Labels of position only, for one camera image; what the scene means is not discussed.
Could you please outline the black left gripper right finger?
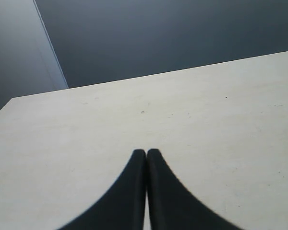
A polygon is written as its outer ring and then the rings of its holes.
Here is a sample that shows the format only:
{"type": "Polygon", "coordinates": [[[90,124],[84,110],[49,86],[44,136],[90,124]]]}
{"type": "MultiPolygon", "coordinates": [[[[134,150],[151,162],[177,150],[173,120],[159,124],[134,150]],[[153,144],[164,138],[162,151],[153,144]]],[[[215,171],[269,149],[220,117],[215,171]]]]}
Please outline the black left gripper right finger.
{"type": "Polygon", "coordinates": [[[150,149],[148,151],[147,167],[147,194],[151,229],[239,229],[194,197],[169,168],[160,150],[150,149]]]}

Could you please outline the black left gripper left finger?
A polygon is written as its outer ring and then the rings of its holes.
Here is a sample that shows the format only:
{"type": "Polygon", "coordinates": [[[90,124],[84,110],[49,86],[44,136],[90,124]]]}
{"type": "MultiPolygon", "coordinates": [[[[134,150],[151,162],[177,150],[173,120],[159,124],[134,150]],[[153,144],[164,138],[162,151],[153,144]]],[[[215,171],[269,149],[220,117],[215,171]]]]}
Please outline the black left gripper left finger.
{"type": "Polygon", "coordinates": [[[142,230],[146,199],[146,153],[134,150],[115,183],[62,230],[142,230]]]}

